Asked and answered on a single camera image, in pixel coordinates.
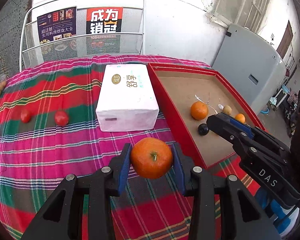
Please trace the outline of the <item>blue gloved right hand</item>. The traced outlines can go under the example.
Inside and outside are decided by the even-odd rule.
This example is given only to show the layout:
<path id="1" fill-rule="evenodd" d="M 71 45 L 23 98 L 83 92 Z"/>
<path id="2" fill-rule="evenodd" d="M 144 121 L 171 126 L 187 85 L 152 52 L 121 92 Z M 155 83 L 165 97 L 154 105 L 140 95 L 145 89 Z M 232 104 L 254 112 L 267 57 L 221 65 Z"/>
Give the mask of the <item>blue gloved right hand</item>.
<path id="1" fill-rule="evenodd" d="M 284 209 L 265 189 L 261 187 L 256 191 L 255 199 L 259 206 L 268 213 L 269 217 L 272 217 L 273 215 L 276 216 L 275 220 L 279 220 L 279 223 L 275 228 L 282 238 L 286 237 L 296 225 L 300 209 L 297 207 L 290 216 L 287 217 L 293 208 L 288 210 Z"/>

